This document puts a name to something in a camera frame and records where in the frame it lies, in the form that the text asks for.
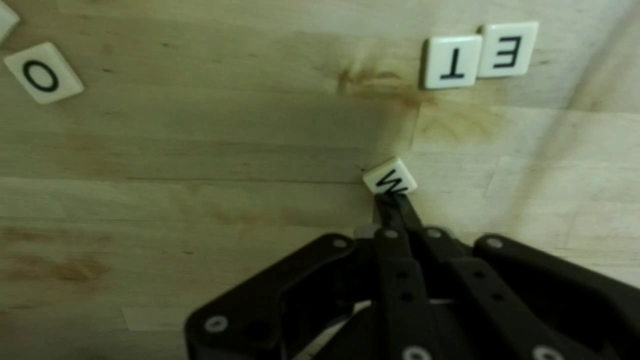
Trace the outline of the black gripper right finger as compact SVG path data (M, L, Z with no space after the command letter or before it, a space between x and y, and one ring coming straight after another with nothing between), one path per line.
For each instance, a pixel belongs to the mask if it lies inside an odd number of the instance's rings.
M425 229L407 197L397 199L400 222L437 294L475 317L484 345L498 343L513 360L592 360L584 345L547 327L486 262L442 229Z

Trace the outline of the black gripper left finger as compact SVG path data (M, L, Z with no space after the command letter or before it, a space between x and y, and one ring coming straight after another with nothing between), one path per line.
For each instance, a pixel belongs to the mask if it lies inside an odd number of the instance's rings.
M400 199L375 199L380 229L375 234L380 297L377 301L389 360L435 360L428 340L423 271L400 216Z

